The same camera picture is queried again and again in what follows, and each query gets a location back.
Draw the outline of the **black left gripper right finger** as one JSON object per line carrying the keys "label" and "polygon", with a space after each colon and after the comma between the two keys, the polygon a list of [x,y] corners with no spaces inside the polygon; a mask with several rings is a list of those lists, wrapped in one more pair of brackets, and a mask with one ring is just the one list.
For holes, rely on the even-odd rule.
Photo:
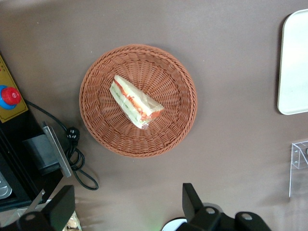
{"label": "black left gripper right finger", "polygon": [[217,205],[204,205],[191,183],[182,185],[182,209],[190,231],[235,230],[235,220]]}

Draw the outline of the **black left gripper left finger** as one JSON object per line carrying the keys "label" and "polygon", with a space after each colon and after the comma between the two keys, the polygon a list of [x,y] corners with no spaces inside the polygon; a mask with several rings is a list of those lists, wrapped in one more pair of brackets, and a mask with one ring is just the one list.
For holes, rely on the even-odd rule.
{"label": "black left gripper left finger", "polygon": [[61,231],[75,210],[75,190],[65,185],[41,211],[25,213],[16,222],[19,231]]}

